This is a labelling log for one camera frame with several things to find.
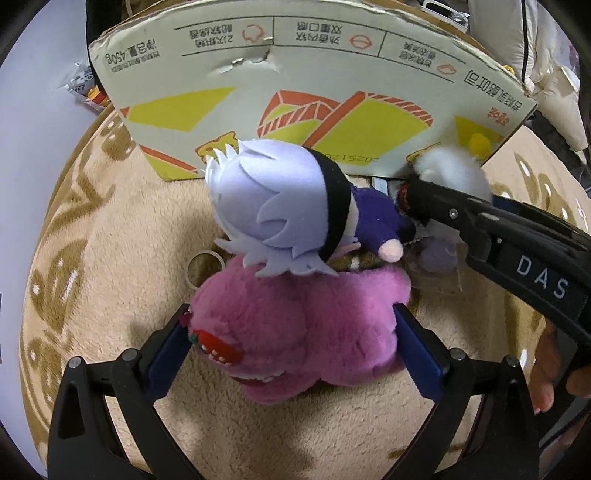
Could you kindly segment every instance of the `pink plush hand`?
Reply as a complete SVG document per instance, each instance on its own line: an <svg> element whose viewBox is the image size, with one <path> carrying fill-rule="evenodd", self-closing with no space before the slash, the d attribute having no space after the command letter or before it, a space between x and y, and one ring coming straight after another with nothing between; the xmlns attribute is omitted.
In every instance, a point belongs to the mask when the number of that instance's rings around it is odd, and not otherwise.
<svg viewBox="0 0 591 480"><path fill-rule="evenodd" d="M404 247L397 238L388 240L378 250L379 257L388 263L396 263L402 258L403 253Z"/></svg>

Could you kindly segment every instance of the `white-haired plush doll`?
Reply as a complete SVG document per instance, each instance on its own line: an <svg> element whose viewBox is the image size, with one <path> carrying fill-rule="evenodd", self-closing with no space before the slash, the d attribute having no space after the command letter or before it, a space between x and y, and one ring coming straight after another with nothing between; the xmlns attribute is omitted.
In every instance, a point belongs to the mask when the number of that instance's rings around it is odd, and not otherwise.
<svg viewBox="0 0 591 480"><path fill-rule="evenodd" d="M245 267L264 264L259 277L284 272L336 275L326 264L360 246L397 262L415 226L394 202L357 188L325 155L279 140L239 141L207 158L205 180L217 224L244 255Z"/></svg>

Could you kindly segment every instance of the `finger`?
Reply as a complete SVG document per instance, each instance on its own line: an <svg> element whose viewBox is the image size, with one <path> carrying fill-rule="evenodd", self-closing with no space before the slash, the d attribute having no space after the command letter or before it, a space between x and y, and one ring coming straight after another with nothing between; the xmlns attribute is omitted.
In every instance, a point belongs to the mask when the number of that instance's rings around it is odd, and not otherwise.
<svg viewBox="0 0 591 480"><path fill-rule="evenodd" d="M546 412L552 408L552 404L554 403L554 385L537 361L531 371L528 387L530 389L531 403L534 406L534 413Z"/></svg>
<svg viewBox="0 0 591 480"><path fill-rule="evenodd" d="M587 421L587 417L589 415L585 415L582 419L580 419L577 423L575 423L571 428L569 428L562 437L560 438L560 443L564 446L570 446L574 440L576 439L577 435L585 425Z"/></svg>
<svg viewBox="0 0 591 480"><path fill-rule="evenodd" d="M591 365L571 373L566 382L566 390L576 397L591 398Z"/></svg>
<svg viewBox="0 0 591 480"><path fill-rule="evenodd" d="M546 321L546 328L535 349L535 363L544 370L546 377L554 380L560 373L560 352L556 341L556 327Z"/></svg>

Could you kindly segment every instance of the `black headband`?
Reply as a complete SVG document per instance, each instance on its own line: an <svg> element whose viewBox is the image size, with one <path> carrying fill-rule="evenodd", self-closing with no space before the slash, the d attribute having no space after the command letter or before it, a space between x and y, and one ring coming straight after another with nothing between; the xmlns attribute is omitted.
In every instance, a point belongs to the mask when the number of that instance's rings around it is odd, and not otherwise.
<svg viewBox="0 0 591 480"><path fill-rule="evenodd" d="M318 256L323 262L328 262L345 233L351 203L351 184L339 166L329 157L311 148L306 150L318 162L326 186L326 200L329 211L328 230L324 245L318 250Z"/></svg>

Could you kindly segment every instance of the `purple plush outfit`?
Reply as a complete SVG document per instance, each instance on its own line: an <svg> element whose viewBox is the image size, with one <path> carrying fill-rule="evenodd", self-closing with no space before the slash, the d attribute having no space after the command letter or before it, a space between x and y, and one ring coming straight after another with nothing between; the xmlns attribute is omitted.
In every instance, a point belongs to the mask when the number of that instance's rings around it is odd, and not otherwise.
<svg viewBox="0 0 591 480"><path fill-rule="evenodd" d="M351 192L359 211L355 236L359 243L374 254L388 240L410 242L416 233L414 223L400 214L392 199L379 190L360 189L351 185Z"/></svg>

